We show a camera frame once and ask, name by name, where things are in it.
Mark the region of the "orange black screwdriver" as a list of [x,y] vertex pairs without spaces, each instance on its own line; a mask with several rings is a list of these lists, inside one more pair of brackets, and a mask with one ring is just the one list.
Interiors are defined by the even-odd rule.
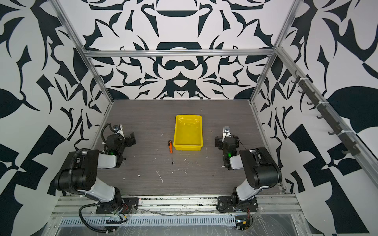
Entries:
[[168,146],[169,146],[169,153],[171,155],[171,163],[172,165],[174,164],[174,160],[173,160],[173,143],[171,140],[168,141]]

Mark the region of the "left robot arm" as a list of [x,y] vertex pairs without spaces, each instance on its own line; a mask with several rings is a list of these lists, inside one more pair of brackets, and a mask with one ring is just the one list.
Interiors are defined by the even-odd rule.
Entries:
[[84,196],[99,203],[120,205],[122,197],[119,189],[103,182],[98,176],[99,169],[121,167],[125,158],[125,148],[136,144],[135,134],[124,137],[114,133],[105,140],[105,150],[82,148],[68,154],[63,166],[54,178],[54,186],[59,191]]

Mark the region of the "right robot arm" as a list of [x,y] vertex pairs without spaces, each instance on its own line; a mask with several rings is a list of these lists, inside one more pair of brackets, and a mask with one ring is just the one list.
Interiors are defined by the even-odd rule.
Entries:
[[236,136],[216,137],[215,147],[223,152],[223,164],[228,170],[244,170],[245,180],[235,187],[231,200],[234,206],[252,200],[260,191],[275,187],[282,173],[265,147],[242,149]]

